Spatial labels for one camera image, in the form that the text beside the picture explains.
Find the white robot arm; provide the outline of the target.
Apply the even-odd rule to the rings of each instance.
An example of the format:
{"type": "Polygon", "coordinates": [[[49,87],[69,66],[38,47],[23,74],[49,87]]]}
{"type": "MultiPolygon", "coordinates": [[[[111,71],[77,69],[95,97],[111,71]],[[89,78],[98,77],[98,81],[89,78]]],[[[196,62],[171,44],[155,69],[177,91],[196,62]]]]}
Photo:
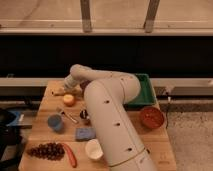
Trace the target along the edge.
{"type": "Polygon", "coordinates": [[[138,78],[75,64],[64,88],[72,90],[85,81],[86,110],[110,171],[158,171],[123,107],[140,93],[138,78]]]}

